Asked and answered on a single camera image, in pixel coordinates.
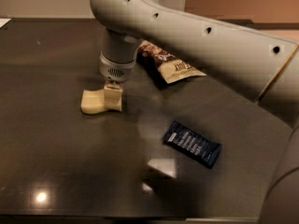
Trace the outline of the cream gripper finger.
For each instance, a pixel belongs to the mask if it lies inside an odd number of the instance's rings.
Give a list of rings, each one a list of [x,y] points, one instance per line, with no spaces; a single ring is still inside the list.
[[[106,110],[121,111],[122,86],[116,81],[107,81],[104,85],[104,107]]]

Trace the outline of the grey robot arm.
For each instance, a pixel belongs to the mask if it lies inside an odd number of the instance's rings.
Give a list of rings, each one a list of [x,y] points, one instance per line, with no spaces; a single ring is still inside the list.
[[[295,40],[159,5],[158,0],[90,0],[105,26],[99,62],[124,82],[143,40],[250,99],[292,127],[259,224],[299,224],[299,48]]]

